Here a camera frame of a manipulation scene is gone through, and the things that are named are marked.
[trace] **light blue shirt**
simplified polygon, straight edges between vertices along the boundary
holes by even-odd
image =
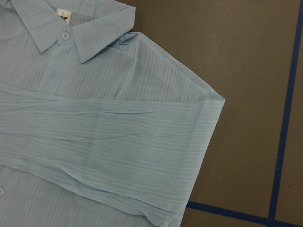
[[[134,7],[0,2],[0,165],[179,225],[225,99],[130,32]]]

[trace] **striped shirt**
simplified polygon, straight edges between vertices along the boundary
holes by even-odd
[[[9,192],[29,181],[41,184],[22,192],[33,197],[28,204],[47,186],[60,188],[49,195],[49,213],[37,216],[39,204],[22,211],[18,225],[78,226],[80,205],[64,211],[72,220],[56,218],[56,198],[69,203],[71,195],[116,216],[87,227],[126,220],[179,226],[225,99],[130,31],[134,7],[114,0],[0,3],[0,201],[19,206]],[[58,9],[71,12],[69,24]],[[1,209],[4,226],[16,226],[7,215]]]

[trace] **shirt button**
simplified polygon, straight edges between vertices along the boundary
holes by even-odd
[[[4,188],[0,187],[0,196],[4,195]]]
[[[70,38],[70,34],[68,32],[63,32],[61,34],[61,38],[64,40],[68,40]]]

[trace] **size label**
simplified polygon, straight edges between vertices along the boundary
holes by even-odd
[[[71,21],[71,12],[65,9],[57,9],[57,14],[69,25]]]

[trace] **brown surface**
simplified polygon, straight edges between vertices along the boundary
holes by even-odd
[[[226,98],[190,200],[267,217],[300,1],[121,2],[136,6],[133,31],[146,34]],[[303,83],[297,83],[299,103]],[[296,144],[287,145],[278,216],[303,224],[300,104],[292,112],[288,139]],[[186,222],[183,227],[194,226]]]
[[[276,218],[303,226],[303,39],[301,41]]]
[[[265,227],[220,215],[186,209],[181,227]]]

